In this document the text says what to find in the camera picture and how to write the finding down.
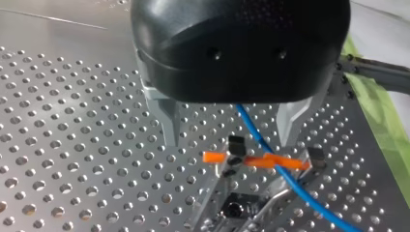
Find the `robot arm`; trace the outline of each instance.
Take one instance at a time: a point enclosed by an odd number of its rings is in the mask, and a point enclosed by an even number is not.
[[[281,103],[281,145],[294,144],[325,96],[349,20],[347,0],[134,0],[137,65],[165,143],[178,144],[180,101]]]

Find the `blue cable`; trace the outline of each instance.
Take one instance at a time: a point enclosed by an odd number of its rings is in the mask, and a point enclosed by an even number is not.
[[[255,138],[255,140],[262,146],[263,150],[267,153],[274,153],[272,148],[268,145],[268,143],[263,139],[262,135],[259,133],[257,128],[255,127],[254,123],[250,119],[248,113],[245,111],[244,107],[241,104],[236,105],[238,111],[241,113],[241,116],[244,120],[245,125],[250,131],[250,134]],[[342,229],[343,231],[348,232],[361,232],[362,230],[356,228],[355,226],[349,224],[347,221],[337,217],[332,211],[326,209],[323,205],[317,202],[309,193],[307,193],[292,177],[289,171],[279,165],[275,165],[275,169],[277,172],[283,177],[286,183],[293,188],[293,190],[303,199],[305,200],[313,210],[317,211],[319,214],[323,216],[323,218],[327,219],[328,221],[334,223],[337,227]]]

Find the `green surface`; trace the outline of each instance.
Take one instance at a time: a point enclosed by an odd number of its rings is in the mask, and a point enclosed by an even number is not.
[[[349,36],[342,54],[361,56]],[[410,208],[410,141],[387,91],[374,79],[347,74],[371,131]]]

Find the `metal table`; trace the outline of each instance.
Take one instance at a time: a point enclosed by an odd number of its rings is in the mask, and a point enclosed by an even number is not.
[[[0,230],[188,231],[209,175],[202,151],[247,138],[235,107],[181,103],[179,147],[165,147],[141,90],[127,0],[0,2]],[[351,91],[338,79],[295,148],[278,146],[274,104],[247,105],[279,154],[321,147],[328,168],[308,187],[365,231],[405,231],[410,211]],[[243,168],[239,192],[275,169]],[[338,231],[295,200],[268,231]]]

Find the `orange object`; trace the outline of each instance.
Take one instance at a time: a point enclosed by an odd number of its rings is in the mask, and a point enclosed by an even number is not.
[[[223,162],[225,159],[224,153],[205,152],[203,162]],[[289,159],[278,155],[266,153],[263,158],[246,157],[244,164],[246,166],[272,168],[275,164],[292,168],[306,170],[309,168],[308,162],[302,162],[299,159]]]

